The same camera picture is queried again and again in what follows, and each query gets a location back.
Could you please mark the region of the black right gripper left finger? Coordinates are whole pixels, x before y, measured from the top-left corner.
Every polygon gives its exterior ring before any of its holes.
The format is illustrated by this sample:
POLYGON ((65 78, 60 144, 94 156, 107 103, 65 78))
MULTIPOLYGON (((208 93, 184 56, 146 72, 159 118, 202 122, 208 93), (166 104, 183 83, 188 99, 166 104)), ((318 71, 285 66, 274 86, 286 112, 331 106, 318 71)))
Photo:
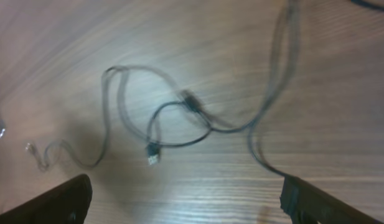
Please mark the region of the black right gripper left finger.
POLYGON ((83 224, 90 208, 92 195, 89 176, 80 174, 0 214, 0 224, 83 224))

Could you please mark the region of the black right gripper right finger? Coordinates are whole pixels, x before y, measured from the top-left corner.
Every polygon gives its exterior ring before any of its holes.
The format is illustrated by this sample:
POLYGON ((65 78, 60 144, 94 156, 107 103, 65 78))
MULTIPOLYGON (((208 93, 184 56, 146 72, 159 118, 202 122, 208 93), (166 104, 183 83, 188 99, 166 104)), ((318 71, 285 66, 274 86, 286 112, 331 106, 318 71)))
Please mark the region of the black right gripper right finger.
POLYGON ((381 221, 295 176, 284 178, 280 202, 281 209, 293 224, 381 224, 381 221))

